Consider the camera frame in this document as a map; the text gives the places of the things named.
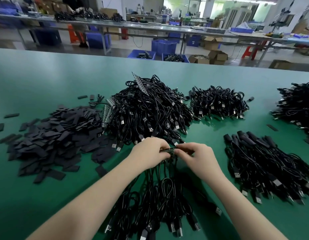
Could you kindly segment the long grey work table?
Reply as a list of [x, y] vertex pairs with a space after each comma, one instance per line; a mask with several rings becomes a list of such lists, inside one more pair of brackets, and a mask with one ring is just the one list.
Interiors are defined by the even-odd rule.
[[231, 38], [231, 39], [242, 39], [238, 35], [234, 35], [230, 33], [229, 31], [225, 30], [224, 33], [208, 33], [204, 30], [197, 30], [193, 29], [189, 26], [172, 26], [172, 25], [162, 25], [162, 24], [141, 24], [141, 23], [133, 23], [133, 22], [113, 22], [110, 20], [104, 20], [104, 21], [96, 21], [96, 20], [86, 20], [86, 19], [77, 19], [76, 21], [69, 21], [69, 20], [56, 20], [53, 16], [37, 16], [32, 17], [28, 15], [3, 15], [0, 14], [0, 19], [4, 20], [22, 20], [22, 21], [38, 21], [38, 22], [53, 22], [53, 23], [60, 23], [60, 24], [79, 24], [79, 25], [86, 25], [86, 26], [95, 26], [98, 28], [99, 33], [101, 33], [101, 36], [104, 40], [105, 34], [113, 34], [113, 35], [120, 35], [122, 36], [122, 33], [116, 33], [109, 31], [109, 28], [118, 28], [118, 29], [128, 29], [133, 30], [135, 32], [128, 33], [127, 36], [131, 37], [155, 37], [151, 35], [146, 34], [137, 34], [136, 31], [155, 31], [155, 32], [166, 32], [166, 33], [180, 33], [182, 41], [181, 48], [180, 48], [180, 54], [185, 54], [185, 49], [187, 46], [187, 42], [193, 35], [200, 35], [200, 36], [210, 36], [210, 37], [222, 37], [222, 38]]

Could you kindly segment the large blue plastic crate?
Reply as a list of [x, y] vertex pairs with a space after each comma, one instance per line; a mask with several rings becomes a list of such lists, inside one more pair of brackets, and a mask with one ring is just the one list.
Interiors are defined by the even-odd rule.
[[156, 56], [162, 54], [175, 54], [177, 43], [170, 40], [152, 40], [151, 51], [156, 52]]

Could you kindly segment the circuit board panel strip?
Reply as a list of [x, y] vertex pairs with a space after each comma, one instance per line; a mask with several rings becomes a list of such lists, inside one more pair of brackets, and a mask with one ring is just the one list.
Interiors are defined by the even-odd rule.
[[107, 99], [107, 103], [104, 105], [103, 115], [102, 115], [102, 122], [101, 127], [106, 128], [107, 125], [110, 123], [112, 117], [113, 117], [113, 110], [115, 107], [115, 99], [114, 96], [111, 96], [109, 99]]
[[144, 87], [141, 77], [136, 75], [134, 72], [132, 72], [132, 75], [134, 77], [135, 82], [137, 83], [138, 88], [140, 89], [140, 91], [147, 97], [149, 97], [149, 94], [146, 90], [146, 88]]

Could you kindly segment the open cardboard box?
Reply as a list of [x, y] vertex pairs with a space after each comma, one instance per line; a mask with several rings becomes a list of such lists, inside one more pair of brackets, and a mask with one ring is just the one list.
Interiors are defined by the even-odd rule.
[[209, 51], [218, 50], [220, 48], [222, 40], [223, 40], [222, 37], [206, 36], [205, 39], [203, 40], [204, 49]]
[[205, 55], [190, 55], [188, 60], [193, 64], [210, 64], [209, 57]]
[[223, 51], [210, 51], [208, 54], [209, 64], [224, 65], [228, 60], [228, 54]]
[[286, 60], [273, 60], [268, 67], [269, 69], [289, 70], [293, 63]]

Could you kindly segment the red plastic stool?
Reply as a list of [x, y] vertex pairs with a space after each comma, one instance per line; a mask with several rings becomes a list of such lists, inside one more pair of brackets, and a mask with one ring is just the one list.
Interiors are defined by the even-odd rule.
[[244, 51], [241, 59], [245, 59], [247, 57], [251, 61], [254, 61], [258, 50], [259, 50], [259, 45], [258, 44], [251, 44], [251, 45], [249, 45], [246, 48], [246, 50]]

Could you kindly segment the blue crate with black parts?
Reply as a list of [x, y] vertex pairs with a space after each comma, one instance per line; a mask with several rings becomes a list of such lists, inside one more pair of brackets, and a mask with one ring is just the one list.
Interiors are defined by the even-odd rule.
[[155, 60], [155, 57], [156, 52], [145, 51], [145, 50], [132, 50], [132, 52], [127, 56], [127, 58], [146, 59], [146, 60]]
[[190, 63], [187, 56], [185, 55], [162, 53], [161, 56], [162, 56], [162, 61], [177, 62], [177, 63]]

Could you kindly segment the person's right forearm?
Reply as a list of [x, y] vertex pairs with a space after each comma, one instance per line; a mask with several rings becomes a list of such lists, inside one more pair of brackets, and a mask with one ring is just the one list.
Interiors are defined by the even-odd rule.
[[241, 240], [287, 240], [224, 175], [203, 174], [200, 178], [222, 202]]

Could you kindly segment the orange plastic stool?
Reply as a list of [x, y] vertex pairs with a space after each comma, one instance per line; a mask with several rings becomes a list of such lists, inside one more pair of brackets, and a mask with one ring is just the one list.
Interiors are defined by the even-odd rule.
[[68, 27], [68, 32], [69, 32], [69, 38], [70, 38], [70, 43], [75, 44], [75, 43], [80, 43], [80, 40], [76, 33], [74, 32], [74, 29], [71, 24], [67, 25]]

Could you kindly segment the person's left hand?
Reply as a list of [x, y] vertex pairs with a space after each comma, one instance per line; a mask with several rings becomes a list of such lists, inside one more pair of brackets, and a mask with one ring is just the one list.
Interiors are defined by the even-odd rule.
[[141, 171], [151, 169], [160, 163], [152, 163], [149, 158], [149, 138], [145, 138], [143, 141], [135, 145], [127, 157], [127, 160], [130, 164]]

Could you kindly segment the person's right hand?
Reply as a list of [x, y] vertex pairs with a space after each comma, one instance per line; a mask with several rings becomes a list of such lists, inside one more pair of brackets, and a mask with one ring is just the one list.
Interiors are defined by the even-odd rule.
[[203, 144], [203, 160], [194, 165], [187, 164], [187, 166], [207, 184], [211, 184], [217, 177], [224, 175], [212, 148], [205, 144]]

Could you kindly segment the pile of black flat sleeves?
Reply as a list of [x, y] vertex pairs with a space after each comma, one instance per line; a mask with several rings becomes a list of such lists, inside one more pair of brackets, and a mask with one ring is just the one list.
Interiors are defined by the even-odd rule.
[[45, 178], [63, 180], [67, 172], [77, 172], [83, 154], [91, 153], [98, 164], [96, 172], [103, 177], [102, 167], [116, 153], [112, 138], [105, 133], [102, 111], [92, 106], [67, 108], [59, 106], [44, 119], [34, 119], [20, 126], [19, 132], [0, 139], [8, 146], [8, 161], [19, 161], [18, 176], [36, 176], [33, 184]]

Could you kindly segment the small green circuit board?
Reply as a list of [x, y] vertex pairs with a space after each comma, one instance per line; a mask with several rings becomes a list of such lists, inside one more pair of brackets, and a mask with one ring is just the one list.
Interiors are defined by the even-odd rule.
[[158, 153], [158, 155], [164, 155], [164, 154], [174, 154], [179, 157], [182, 156], [191, 156], [195, 152], [194, 149], [192, 149], [191, 146], [188, 144], [179, 144], [175, 147], [168, 148], [168, 149], [161, 149]]

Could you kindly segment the person's left forearm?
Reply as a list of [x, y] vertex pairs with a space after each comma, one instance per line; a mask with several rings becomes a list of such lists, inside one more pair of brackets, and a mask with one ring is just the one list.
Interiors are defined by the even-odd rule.
[[123, 161], [25, 240], [92, 240], [127, 185], [145, 170]]

